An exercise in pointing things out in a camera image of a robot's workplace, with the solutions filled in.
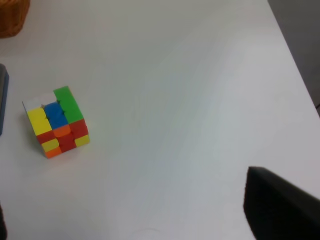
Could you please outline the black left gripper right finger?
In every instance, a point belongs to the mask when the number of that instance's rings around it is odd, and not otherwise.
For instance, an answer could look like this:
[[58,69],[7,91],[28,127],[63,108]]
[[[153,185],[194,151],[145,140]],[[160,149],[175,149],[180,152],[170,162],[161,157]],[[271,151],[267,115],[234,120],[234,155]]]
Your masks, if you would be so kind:
[[247,171],[243,210],[257,240],[318,240],[320,201],[264,167]]

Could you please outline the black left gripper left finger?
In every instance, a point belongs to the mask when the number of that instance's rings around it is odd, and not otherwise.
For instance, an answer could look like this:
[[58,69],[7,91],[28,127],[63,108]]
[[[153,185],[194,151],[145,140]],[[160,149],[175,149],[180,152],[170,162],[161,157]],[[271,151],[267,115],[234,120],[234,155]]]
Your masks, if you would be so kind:
[[6,240],[6,224],[5,224],[3,210],[1,206],[0,206],[0,240]]

